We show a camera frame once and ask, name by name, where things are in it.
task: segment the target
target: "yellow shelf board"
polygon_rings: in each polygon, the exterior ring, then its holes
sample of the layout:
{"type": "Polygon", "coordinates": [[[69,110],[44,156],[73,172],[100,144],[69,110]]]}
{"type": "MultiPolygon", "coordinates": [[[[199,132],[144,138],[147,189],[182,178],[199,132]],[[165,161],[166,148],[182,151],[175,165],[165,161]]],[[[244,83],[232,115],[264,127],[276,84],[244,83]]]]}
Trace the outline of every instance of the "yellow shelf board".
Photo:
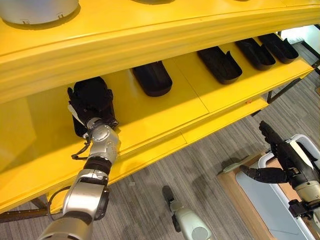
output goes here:
{"type": "Polygon", "coordinates": [[[102,76],[113,91],[113,107],[120,125],[116,132],[122,154],[146,145],[208,113],[172,59],[162,61],[173,84],[160,97],[147,96],[131,69],[102,76]]]}
{"type": "MultiPolygon", "coordinates": [[[[139,148],[137,151],[135,151],[135,154],[128,155],[123,159],[117,160],[115,165],[111,168],[109,183],[112,184],[130,174],[133,174],[134,172],[141,170],[152,163],[155,163],[156,161],[172,154],[173,152],[185,148],[191,143],[267,106],[268,104],[265,100],[262,98],[257,98],[251,103],[242,103],[233,109],[224,111],[224,113],[208,115],[206,119],[201,120],[198,123],[187,127],[186,129],[183,129],[181,132],[177,132],[169,139],[162,139],[156,144],[139,148]]],[[[71,178],[68,182],[64,182],[60,186],[50,191],[47,195],[47,198],[49,199],[57,190],[71,185],[73,180],[74,178],[71,178]]],[[[64,191],[55,197],[51,205],[52,213],[56,213],[62,208],[66,194],[67,191],[64,191]]]]}
{"type": "MultiPolygon", "coordinates": [[[[169,131],[208,113],[174,62],[168,59],[163,64],[174,84],[161,97],[146,96],[130,70],[103,76],[113,91],[114,111],[120,122],[116,128],[120,157],[113,171],[130,174],[126,171],[129,163],[121,161],[123,156],[134,155],[135,149],[166,138],[169,131]]],[[[67,87],[71,85],[0,104],[0,113],[6,114],[0,118],[0,132],[7,136],[0,140],[0,209],[47,193],[83,167],[83,161],[70,157],[84,142],[75,135],[67,109],[67,87]]]]}
{"type": "Polygon", "coordinates": [[[253,68],[234,42],[219,47],[224,53],[230,51],[242,69],[242,75],[232,84],[219,83],[196,52],[173,58],[210,113],[217,113],[247,99],[260,96],[313,71],[313,68],[300,57],[290,64],[276,60],[270,69],[260,71],[253,68]]]}
{"type": "MultiPolygon", "coordinates": [[[[226,50],[227,46],[232,48],[232,53],[237,51],[232,44],[221,48],[226,50]]],[[[120,122],[116,130],[121,141],[120,159],[125,160],[219,111],[237,107],[312,70],[298,59],[288,65],[277,63],[271,70],[257,72],[240,54],[234,57],[241,63],[243,74],[255,84],[241,78],[234,84],[221,85],[204,71],[206,69],[189,62],[185,55],[163,61],[173,85],[171,91],[161,97],[146,96],[130,70],[102,76],[114,93],[115,115],[120,122]],[[189,69],[181,67],[183,64],[190,64],[196,73],[199,69],[202,71],[190,77],[189,69]],[[201,86],[206,94],[200,92],[201,86]]],[[[83,140],[75,136],[71,114],[67,110],[69,86],[72,84],[0,104],[0,113],[5,113],[5,117],[0,118],[0,132],[6,136],[0,139],[0,183],[4,183],[0,187],[0,210],[16,207],[67,183],[83,167],[83,161],[70,158],[83,146],[83,140]]],[[[114,179],[131,174],[131,171],[124,170],[124,166],[131,164],[123,161],[114,179]]]]}
{"type": "Polygon", "coordinates": [[[194,143],[267,106],[268,103],[259,97],[250,103],[242,103],[236,107],[232,107],[232,109],[211,115],[197,123],[187,126],[181,131],[181,134],[188,144],[194,143]]]}
{"type": "Polygon", "coordinates": [[[80,0],[79,4],[78,15],[56,26],[31,30],[0,22],[0,103],[320,22],[320,0],[198,0],[187,4],[175,0],[159,5],[80,0]]]}

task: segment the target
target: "black tray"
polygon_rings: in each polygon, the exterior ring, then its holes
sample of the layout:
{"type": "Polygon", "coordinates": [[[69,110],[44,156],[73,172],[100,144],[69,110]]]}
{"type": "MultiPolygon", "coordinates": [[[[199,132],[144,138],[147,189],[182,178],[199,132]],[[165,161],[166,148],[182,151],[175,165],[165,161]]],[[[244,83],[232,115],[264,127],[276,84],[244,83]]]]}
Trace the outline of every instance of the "black tray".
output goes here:
{"type": "Polygon", "coordinates": [[[172,80],[162,61],[132,68],[132,72],[145,94],[159,97],[170,91],[172,80]]]}
{"type": "Polygon", "coordinates": [[[210,47],[197,52],[203,63],[221,84],[232,84],[242,74],[242,70],[231,56],[218,47],[210,47]]]}
{"type": "Polygon", "coordinates": [[[282,41],[275,33],[259,36],[259,39],[284,64],[291,63],[299,56],[287,39],[282,41]]]}
{"type": "Polygon", "coordinates": [[[253,38],[236,41],[235,44],[240,48],[249,62],[258,70],[268,70],[276,63],[276,60],[265,45],[259,46],[253,38]]]}

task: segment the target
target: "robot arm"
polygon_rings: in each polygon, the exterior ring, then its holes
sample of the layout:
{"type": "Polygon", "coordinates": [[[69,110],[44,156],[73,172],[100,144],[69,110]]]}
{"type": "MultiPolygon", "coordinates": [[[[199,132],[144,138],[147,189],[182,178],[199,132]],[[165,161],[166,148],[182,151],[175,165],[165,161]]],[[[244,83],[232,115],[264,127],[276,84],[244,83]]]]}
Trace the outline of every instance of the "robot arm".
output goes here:
{"type": "Polygon", "coordinates": [[[118,122],[114,118],[112,92],[102,78],[96,77],[77,82],[68,94],[75,131],[87,139],[86,146],[92,145],[64,199],[63,216],[53,221],[38,240],[90,240],[93,221],[104,217],[108,205],[109,173],[120,144],[113,130],[118,122]]]}
{"type": "Polygon", "coordinates": [[[117,158],[119,139],[101,119],[94,119],[90,129],[90,154],[64,199],[63,217],[52,222],[38,240],[90,240],[93,221],[106,213],[108,176],[117,158]]]}
{"type": "Polygon", "coordinates": [[[289,211],[295,218],[312,220],[313,227],[320,233],[320,177],[319,168],[314,158],[304,147],[294,140],[284,141],[264,121],[259,129],[270,144],[273,155],[278,159],[281,168],[249,168],[241,165],[240,169],[250,178],[269,184],[289,183],[297,192],[297,199],[289,202],[289,211]]]}

